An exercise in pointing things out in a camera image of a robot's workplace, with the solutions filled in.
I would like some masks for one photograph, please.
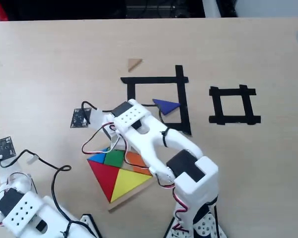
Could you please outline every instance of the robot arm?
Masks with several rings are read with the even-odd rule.
[[[130,99],[106,115],[105,122],[114,122],[111,136],[121,136],[143,158],[158,181],[174,184],[177,200],[174,217],[178,227],[193,233],[194,219],[203,218],[198,212],[211,205],[218,196],[218,167],[192,141],[153,117],[145,107]],[[166,165],[157,157],[154,146],[167,146],[179,150]]]
[[[5,140],[7,138],[0,140],[0,148],[7,148],[2,147],[2,141]],[[81,220],[95,236],[81,225],[74,223],[69,227],[68,219],[56,209],[53,200],[47,196],[42,199],[37,194],[31,176],[21,171],[18,162],[5,168],[16,159],[15,153],[11,154],[12,157],[9,156],[10,153],[0,153],[0,226],[6,227],[19,238],[101,238],[88,215]],[[29,164],[36,159],[38,156],[33,155]],[[78,221],[68,211],[62,210],[72,221]]]

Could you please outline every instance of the black tape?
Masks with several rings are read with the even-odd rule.
[[[261,116],[254,116],[250,95],[256,95],[255,89],[247,88],[246,85],[240,85],[238,89],[219,89],[210,87],[209,95],[212,96],[215,116],[209,117],[210,123],[225,125],[225,123],[247,123],[255,125],[261,123]],[[244,116],[224,116],[222,109],[221,96],[241,96],[244,106]]]
[[[180,104],[180,123],[165,123],[167,127],[182,131],[185,134],[192,135],[187,96],[185,92],[185,84],[189,82],[189,78],[184,76],[182,65],[175,66],[175,77],[121,77],[121,81],[127,84],[127,98],[136,99],[136,84],[154,84],[154,83],[176,83],[178,91],[178,100]]]

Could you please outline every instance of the wooden triangle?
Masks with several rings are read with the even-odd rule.
[[[143,61],[143,59],[128,59],[128,72],[131,72],[142,61]]]

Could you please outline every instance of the black circuit board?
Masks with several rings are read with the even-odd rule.
[[[16,156],[11,137],[0,139],[0,156],[1,160],[7,160]]]
[[[85,114],[87,118],[90,118],[91,108],[85,108]],[[72,122],[71,122],[71,128],[82,128],[82,127],[88,127],[87,121],[84,118],[83,111],[81,108],[74,109]]]

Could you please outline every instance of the wooden table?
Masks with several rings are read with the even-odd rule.
[[[73,170],[57,197],[76,216],[94,215],[108,238],[162,237],[175,202],[157,184],[113,213],[80,147],[91,129],[70,129],[73,109],[88,100],[111,109],[127,98],[120,77],[172,76],[181,64],[192,140],[220,168],[220,225],[231,238],[298,237],[298,18],[0,22],[0,138]],[[133,72],[127,59],[143,58]],[[210,86],[255,88],[256,125],[209,123]],[[137,87],[137,100],[176,101],[170,85]],[[241,98],[222,100],[242,115]],[[166,120],[177,120],[173,114]],[[104,136],[95,148],[108,145]],[[161,151],[162,160],[168,152]],[[41,195],[54,171],[21,165]],[[0,237],[9,238],[0,228]]]

